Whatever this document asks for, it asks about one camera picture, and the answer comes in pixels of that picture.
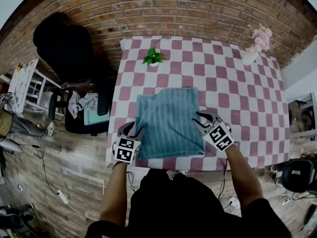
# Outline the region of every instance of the pink and white checkered tablecloth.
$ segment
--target pink and white checkered tablecloth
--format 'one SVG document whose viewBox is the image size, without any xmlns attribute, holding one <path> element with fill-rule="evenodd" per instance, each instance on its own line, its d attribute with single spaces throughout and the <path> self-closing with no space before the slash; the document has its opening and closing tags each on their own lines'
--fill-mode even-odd
<svg viewBox="0 0 317 238">
<path fill-rule="evenodd" d="M 231 125 L 251 167 L 288 160 L 288 107 L 277 61 L 266 54 L 242 64 L 245 48 L 189 37 L 135 36 L 121 41 L 123 55 L 110 115 L 106 166 L 118 128 L 136 117 L 139 94 L 163 88 L 197 87 L 200 110 L 212 110 Z M 149 48 L 163 53 L 158 67 L 142 64 Z M 133 165 L 170 170 L 222 170 L 225 153 L 205 146 L 204 156 L 135 160 Z"/>
</svg>

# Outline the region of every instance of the person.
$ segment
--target person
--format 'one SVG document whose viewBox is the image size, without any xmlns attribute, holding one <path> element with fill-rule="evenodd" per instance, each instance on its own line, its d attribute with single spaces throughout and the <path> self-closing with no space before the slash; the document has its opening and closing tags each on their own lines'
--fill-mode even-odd
<svg viewBox="0 0 317 238">
<path fill-rule="evenodd" d="M 126 163 L 113 167 L 101 203 L 99 221 L 86 238 L 116 237 L 279 237 L 291 233 L 264 199 L 262 187 L 236 145 L 226 150 L 242 216 L 225 213 L 214 193 L 198 180 L 150 169 L 131 197 L 127 211 Z"/>
<path fill-rule="evenodd" d="M 0 102 L 0 141 L 2 140 L 1 137 L 5 138 L 9 133 L 13 132 L 39 138 L 52 136 L 55 127 L 53 121 L 47 128 L 43 129 L 41 125 L 36 126 L 27 119 L 7 112 L 4 110 L 4 106 L 8 103 L 8 98 L 9 94 L 3 95 Z"/>
</svg>

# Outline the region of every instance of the wooden floor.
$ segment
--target wooden floor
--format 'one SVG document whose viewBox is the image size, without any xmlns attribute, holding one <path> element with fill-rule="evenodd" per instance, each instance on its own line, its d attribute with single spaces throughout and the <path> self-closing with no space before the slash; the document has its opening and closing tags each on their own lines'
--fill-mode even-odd
<svg viewBox="0 0 317 238">
<path fill-rule="evenodd" d="M 36 139 L 20 134 L 12 137 L 20 144 L 41 146 L 45 151 L 46 171 L 52 189 L 54 191 L 61 189 L 75 209 L 92 218 L 98 218 L 103 191 L 111 174 L 111 170 L 105 169 L 105 133 L 98 135 L 98 137 L 72 134 L 65 131 L 63 124 L 56 123 L 55 133 L 50 139 Z M 24 153 L 16 154 L 17 169 L 15 157 L 5 153 L 6 184 L 0 195 L 7 196 L 13 205 L 23 204 L 27 201 L 32 202 L 35 205 L 39 224 L 49 231 L 52 237 L 83 238 L 87 227 L 93 221 L 72 211 L 50 191 L 45 181 L 42 160 L 37 156 L 37 150 L 30 146 L 22 147 Z M 300 153 L 311 152 L 315 149 L 315 142 L 299 139 L 292 158 Z M 135 174 L 134 184 L 138 185 L 147 170 L 142 168 L 130 169 Z M 307 237 L 308 230 L 300 231 L 300 229 L 311 200 L 291 201 L 288 205 L 281 206 L 278 204 L 278 200 L 281 193 L 285 193 L 285 189 L 276 187 L 274 182 L 270 180 L 271 173 L 268 170 L 257 170 L 257 174 L 261 184 L 263 184 L 264 197 L 270 201 L 271 206 L 294 237 Z M 188 175 L 206 184 L 218 196 L 222 172 L 189 172 Z M 223 206 L 227 205 L 230 196 L 235 195 L 230 172 L 227 173 L 226 179 L 224 194 L 221 197 Z M 17 189 L 18 182 L 23 186 L 23 192 Z M 128 200 L 130 200 L 133 191 L 129 183 L 127 188 Z M 232 206 L 226 208 L 225 211 L 240 215 L 240 210 L 234 210 Z"/>
</svg>

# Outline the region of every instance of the white vase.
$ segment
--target white vase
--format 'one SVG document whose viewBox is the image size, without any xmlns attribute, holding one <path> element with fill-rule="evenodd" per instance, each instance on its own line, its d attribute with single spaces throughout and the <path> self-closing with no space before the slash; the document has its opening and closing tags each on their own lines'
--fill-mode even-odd
<svg viewBox="0 0 317 238">
<path fill-rule="evenodd" d="M 149 64 L 149 66 L 151 66 L 151 67 L 156 67 L 156 66 L 158 66 L 158 62 L 155 62 L 155 63 L 151 63 L 151 64 Z"/>
<path fill-rule="evenodd" d="M 246 51 L 242 56 L 242 63 L 244 65 L 250 65 L 255 59 L 257 59 L 258 56 L 259 52 Z"/>
</svg>

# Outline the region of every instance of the striped towel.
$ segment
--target striped towel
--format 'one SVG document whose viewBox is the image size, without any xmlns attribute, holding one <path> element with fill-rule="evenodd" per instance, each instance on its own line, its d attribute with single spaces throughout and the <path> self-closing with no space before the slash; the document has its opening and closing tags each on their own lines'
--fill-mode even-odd
<svg viewBox="0 0 317 238">
<path fill-rule="evenodd" d="M 169 88 L 139 95 L 136 131 L 144 127 L 141 160 L 204 154 L 204 143 L 192 118 L 200 120 L 197 88 Z"/>
</svg>

